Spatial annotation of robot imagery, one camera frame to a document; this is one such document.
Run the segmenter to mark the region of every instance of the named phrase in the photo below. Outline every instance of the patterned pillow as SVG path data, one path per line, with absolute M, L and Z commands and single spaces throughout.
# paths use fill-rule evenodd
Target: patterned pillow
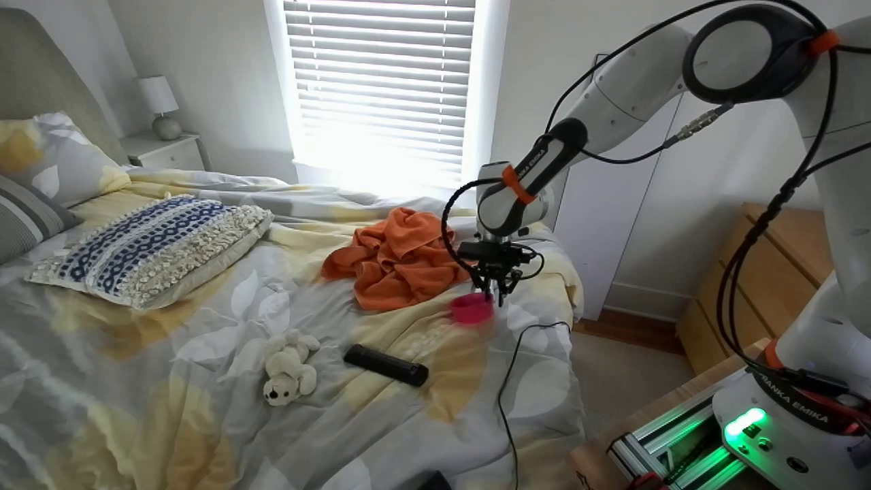
M 75 207 L 130 184 L 64 112 L 0 120 L 0 174 L 42 192 L 57 207 Z
M 79 218 L 57 211 L 42 195 L 0 174 L 0 265 L 37 249 L 39 244 L 76 226 Z
M 164 199 L 39 265 L 31 280 L 115 305 L 167 309 L 239 263 L 271 224 L 273 214 L 253 205 Z

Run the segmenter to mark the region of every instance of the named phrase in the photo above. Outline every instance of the stuffed toy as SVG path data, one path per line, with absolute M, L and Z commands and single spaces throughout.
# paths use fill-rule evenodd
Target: stuffed toy
M 317 392 L 320 373 L 313 365 L 305 365 L 313 351 L 320 351 L 320 340 L 303 335 L 296 331 L 267 343 L 264 371 L 267 385 L 264 395 L 271 407 L 291 407 L 296 399 L 309 399 Z

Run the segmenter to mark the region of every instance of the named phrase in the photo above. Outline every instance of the bed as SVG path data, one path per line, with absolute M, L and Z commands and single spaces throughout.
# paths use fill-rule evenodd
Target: bed
M 0 80 L 0 120 L 64 112 L 81 140 L 122 162 L 32 18 L 0 8 L 0 65 L 11 73 Z M 325 280 L 325 263 L 355 231 L 396 211 L 439 216 L 441 201 L 392 205 L 215 173 L 109 174 L 96 197 L 60 211 L 64 231 L 0 265 L 0 487 L 364 490 L 422 487 L 435 475 L 449 487 L 578 486 L 566 456 L 584 440 L 584 399 L 558 322 L 573 325 L 584 287 L 547 226 L 522 238 L 546 254 L 546 271 L 487 327 L 462 331 L 446 314 L 468 294 L 462 280 L 392 312 L 360 309 L 355 280 Z M 267 211 L 271 222 L 246 254 L 159 309 L 32 280 L 121 222 L 185 199 Z M 473 216 L 452 218 L 457 238 L 473 229 L 462 224 Z M 264 348 L 287 332 L 320 340 L 309 361 L 320 382 L 275 408 L 261 389 Z M 352 343 L 428 365 L 431 376 L 409 386 L 352 369 Z

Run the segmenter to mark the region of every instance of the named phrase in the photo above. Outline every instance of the black cable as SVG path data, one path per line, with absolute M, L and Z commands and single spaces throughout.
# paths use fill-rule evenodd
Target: black cable
M 849 56 L 871 56 L 871 46 L 835 46 L 835 49 Z
M 482 288 L 482 283 L 479 283 L 473 268 L 465 265 L 465 263 L 457 257 L 457 250 L 454 250 L 454 246 L 452 246 L 452 239 L 449 239 L 446 222 L 452 218 L 452 207 L 457 205 L 457 199 L 460 199 L 468 188 L 495 186 L 495 184 L 498 184 L 498 181 L 471 181 L 471 184 L 460 186 L 460 188 L 446 199 L 446 205 L 443 205 L 443 211 L 441 211 L 441 244 L 443 244 L 446 254 L 468 273 L 468 280 L 471 280 L 473 287 L 479 287 L 479 288 Z
M 555 331 L 555 327 L 566 327 L 566 322 L 551 322 L 551 325 L 529 325 L 521 331 L 518 340 L 514 340 L 514 351 L 511 351 L 511 361 L 509 361 L 509 371 L 506 376 L 501 378 L 498 385 L 498 392 L 495 392 L 495 408 L 498 408 L 498 418 L 501 418 L 501 426 L 506 431 L 506 440 L 509 440 L 509 450 L 511 450 L 511 475 L 514 475 L 514 490 L 518 490 L 518 483 L 521 483 L 521 459 L 518 459 L 518 445 L 514 445 L 514 434 L 511 434 L 511 426 L 509 426 L 509 418 L 506 418 L 506 408 L 505 408 L 505 395 L 506 395 L 506 386 L 511 382 L 511 371 L 514 371 L 514 363 L 518 363 L 518 355 L 521 355 L 521 346 L 522 346 L 522 337 L 531 332 L 531 331 Z
M 826 24 L 815 18 L 805 14 L 805 20 L 826 33 Z M 740 249 L 736 250 L 736 257 L 728 265 L 728 273 L 718 283 L 718 294 L 717 294 L 717 322 L 718 322 L 718 332 L 728 340 L 728 346 L 750 365 L 758 371 L 765 371 L 765 365 L 750 361 L 740 348 L 740 335 L 737 335 L 737 325 L 736 325 L 736 298 L 737 298 L 737 278 L 744 271 L 744 263 L 750 257 L 750 250 L 755 249 L 755 244 L 767 231 L 770 222 L 781 214 L 781 207 L 796 197 L 796 192 L 805 184 L 810 170 L 819 152 L 819 146 L 831 129 L 831 117 L 835 110 L 835 97 L 839 97 L 839 53 L 829 53 L 829 94 L 826 94 L 826 110 L 819 117 L 819 129 L 815 133 L 812 147 L 805 150 L 805 159 L 799 165 L 796 174 L 781 186 L 781 192 L 767 201 L 765 214 L 758 218 L 758 224 L 752 226 L 752 231 L 744 238 Z
M 839 165 L 839 162 L 844 162 L 844 159 L 853 159 L 853 156 L 857 156 L 857 152 L 867 152 L 867 150 L 871 150 L 871 141 L 857 146 L 857 147 L 844 150 L 844 152 L 835 152 L 835 156 L 831 156 L 831 159 L 826 159 L 826 162 L 819 162 L 819 165 L 810 166 L 810 170 L 805 170 L 805 174 L 822 173 L 822 170 L 829 170 L 829 166 L 833 166 L 833 165 Z
M 521 246 L 522 250 L 531 250 L 535 254 L 535 259 L 540 259 L 540 271 L 535 271 L 531 275 L 522 275 L 521 280 L 531 280 L 531 278 L 540 278 L 541 275 L 541 271 L 546 271 L 546 254 L 540 254 L 537 249 L 531 249 L 531 246 Z
M 675 141 L 668 140 L 665 146 L 660 146 L 660 147 L 654 147 L 654 150 L 649 150 L 649 152 L 642 152 L 642 156 L 635 156 L 635 159 L 608 159 L 608 156 L 589 152 L 589 150 L 580 150 L 580 156 L 593 159 L 593 162 L 603 162 L 603 165 L 611 165 L 611 166 L 629 166 L 629 165 L 649 162 L 650 156 L 665 152 L 665 150 L 669 150 L 673 146 L 675 146 Z

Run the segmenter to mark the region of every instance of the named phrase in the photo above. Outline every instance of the orange cloth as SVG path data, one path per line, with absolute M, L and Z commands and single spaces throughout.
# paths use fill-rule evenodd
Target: orange cloth
M 465 280 L 462 268 L 443 250 L 441 222 L 405 207 L 358 229 L 352 246 L 328 257 L 321 275 L 358 278 L 358 305 L 364 312 L 416 305 Z

